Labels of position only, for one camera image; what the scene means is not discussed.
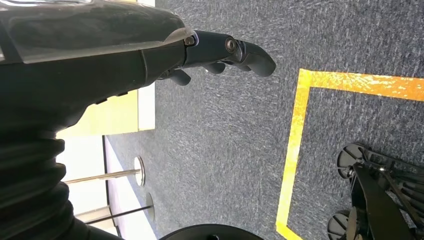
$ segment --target robotic hand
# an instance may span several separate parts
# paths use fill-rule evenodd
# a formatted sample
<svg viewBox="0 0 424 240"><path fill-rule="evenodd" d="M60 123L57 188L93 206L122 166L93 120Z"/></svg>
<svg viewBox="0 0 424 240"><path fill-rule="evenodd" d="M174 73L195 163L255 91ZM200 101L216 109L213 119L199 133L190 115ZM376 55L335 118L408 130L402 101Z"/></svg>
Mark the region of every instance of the robotic hand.
<svg viewBox="0 0 424 240"><path fill-rule="evenodd" d="M276 68L255 44L193 31L172 12L145 5L2 0L0 10L2 240L120 239L75 219L68 186L60 182L66 169L56 156L65 143L56 132L76 124L89 105L157 79L186 85L186 68L219 74L233 65L262 77ZM168 237L206 239L215 230L221 240L259 239L225 226Z"/></svg>

